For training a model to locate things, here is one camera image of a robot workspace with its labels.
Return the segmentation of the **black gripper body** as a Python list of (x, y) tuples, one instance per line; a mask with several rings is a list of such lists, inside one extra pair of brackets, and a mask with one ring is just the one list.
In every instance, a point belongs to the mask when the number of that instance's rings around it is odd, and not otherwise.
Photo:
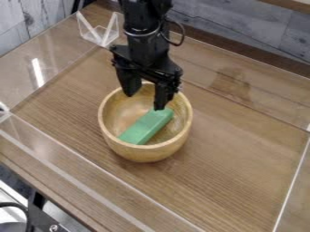
[(137, 69), (142, 80), (154, 84), (159, 81), (179, 80), (183, 74), (181, 66), (170, 58), (170, 46), (179, 46), (183, 42), (174, 42), (169, 30), (154, 30), (141, 34), (125, 31), (127, 44), (115, 44), (113, 52), (113, 65)]

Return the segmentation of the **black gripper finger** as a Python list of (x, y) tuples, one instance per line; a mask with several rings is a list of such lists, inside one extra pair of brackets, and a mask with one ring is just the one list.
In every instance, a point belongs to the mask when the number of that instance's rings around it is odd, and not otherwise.
[(137, 74), (137, 69), (115, 64), (118, 80), (121, 82), (123, 93), (133, 97), (142, 87), (142, 78)]
[(179, 80), (159, 81), (155, 83), (155, 111), (163, 110), (166, 104), (174, 99), (175, 94), (179, 92), (179, 85)]

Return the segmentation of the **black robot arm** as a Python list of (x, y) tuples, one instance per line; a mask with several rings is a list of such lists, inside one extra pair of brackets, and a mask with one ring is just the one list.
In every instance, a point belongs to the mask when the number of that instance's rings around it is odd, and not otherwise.
[(169, 52), (171, 45), (185, 42), (186, 29), (167, 15), (173, 0), (119, 0), (119, 5), (127, 45), (110, 48), (118, 80), (129, 97), (138, 93), (143, 80), (153, 82), (154, 110), (161, 111), (179, 92), (183, 69)]

